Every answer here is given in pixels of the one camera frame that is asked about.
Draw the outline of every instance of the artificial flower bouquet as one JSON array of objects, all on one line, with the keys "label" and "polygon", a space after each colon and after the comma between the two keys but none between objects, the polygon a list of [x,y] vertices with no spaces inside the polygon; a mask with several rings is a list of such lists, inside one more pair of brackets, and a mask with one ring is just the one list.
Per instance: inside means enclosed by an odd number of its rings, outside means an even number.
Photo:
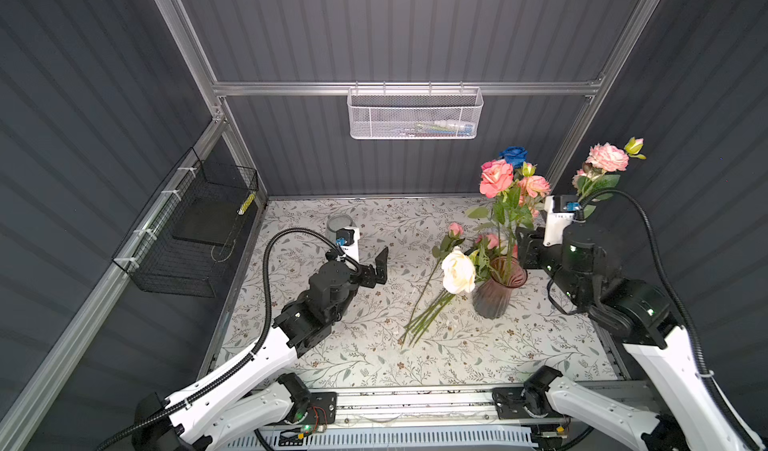
[{"label": "artificial flower bouquet", "polygon": [[[640,154],[642,149],[643,139],[634,137],[629,140],[623,150],[610,143],[592,146],[589,149],[589,157],[576,171],[571,181],[579,198],[584,198],[600,189],[616,188],[620,178],[616,172],[627,171],[629,158],[645,159],[645,155]],[[603,201],[609,198],[610,195],[602,195],[594,200]],[[586,205],[584,217],[589,217],[594,210],[595,205]]]},{"label": "artificial flower bouquet", "polygon": [[[515,266],[514,229],[517,226],[533,227],[534,218],[543,208],[544,197],[550,192],[547,180],[535,175],[536,166],[525,161],[527,156],[525,149],[512,146],[498,159],[482,165],[480,192],[494,202],[490,209],[480,206],[471,210],[468,216],[487,218],[488,222],[477,226],[478,236],[467,251],[462,251],[459,246],[465,238],[464,229],[458,223],[452,223],[440,245],[432,249],[436,264],[414,304],[401,344],[408,339],[408,345],[418,342],[443,308],[457,294],[472,293],[477,282],[494,280],[508,285],[514,280],[521,269]],[[418,303],[440,265],[444,273],[444,289],[425,311],[414,317]]]}]

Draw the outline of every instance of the white mesh basket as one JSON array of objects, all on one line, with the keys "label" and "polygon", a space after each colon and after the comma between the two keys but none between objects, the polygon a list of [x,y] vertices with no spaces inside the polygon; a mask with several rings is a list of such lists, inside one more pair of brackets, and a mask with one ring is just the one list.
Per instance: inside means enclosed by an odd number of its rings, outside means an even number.
[{"label": "white mesh basket", "polygon": [[346,104],[354,139],[472,139],[482,94],[464,87],[350,88]]}]

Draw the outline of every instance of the vase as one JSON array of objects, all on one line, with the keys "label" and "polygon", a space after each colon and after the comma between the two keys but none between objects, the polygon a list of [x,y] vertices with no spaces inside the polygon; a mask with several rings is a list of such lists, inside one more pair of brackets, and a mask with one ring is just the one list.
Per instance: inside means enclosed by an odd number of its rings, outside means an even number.
[{"label": "vase", "polygon": [[[491,261],[491,267],[503,270],[506,260],[505,256],[497,257]],[[518,260],[512,258],[512,276],[508,282],[500,283],[495,277],[491,277],[472,293],[472,306],[480,316],[492,320],[501,317],[507,311],[512,290],[521,287],[527,280],[528,272],[520,266]]]}]

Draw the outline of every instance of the floral patterned tablecloth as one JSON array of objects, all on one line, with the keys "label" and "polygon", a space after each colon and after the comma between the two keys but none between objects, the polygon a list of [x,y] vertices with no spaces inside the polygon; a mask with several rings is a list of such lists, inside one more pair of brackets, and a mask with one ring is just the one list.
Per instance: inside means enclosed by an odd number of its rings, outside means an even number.
[{"label": "floral patterned tablecloth", "polygon": [[[360,288],[332,334],[291,369],[309,387],[381,387],[518,382],[543,364],[577,380],[617,379],[592,323],[583,315],[563,316],[549,303],[542,271],[513,293],[497,320],[478,316],[472,300],[455,299],[413,348],[398,339],[418,291],[434,265],[432,246],[451,222],[472,236],[466,218],[485,198],[395,198],[272,201],[240,289],[217,364],[259,336],[264,316],[261,260],[275,232],[303,226],[324,232],[328,216],[352,216],[360,227],[360,262],[370,264],[389,246],[389,281]],[[288,235],[270,259],[273,315],[308,288],[307,280],[325,261],[325,248],[312,237]],[[420,304],[440,291],[436,273]],[[570,304],[562,302],[569,309]]]}]

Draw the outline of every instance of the blue rose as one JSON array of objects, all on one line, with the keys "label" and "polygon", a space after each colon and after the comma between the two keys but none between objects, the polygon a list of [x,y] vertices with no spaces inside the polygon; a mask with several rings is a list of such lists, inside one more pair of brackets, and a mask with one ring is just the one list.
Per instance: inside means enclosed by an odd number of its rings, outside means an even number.
[{"label": "blue rose", "polygon": [[498,157],[504,158],[504,160],[509,165],[512,165],[513,168],[520,168],[523,166],[525,158],[528,157],[528,151],[526,151],[522,146],[510,146],[509,148],[504,149],[504,151],[499,153]]}]

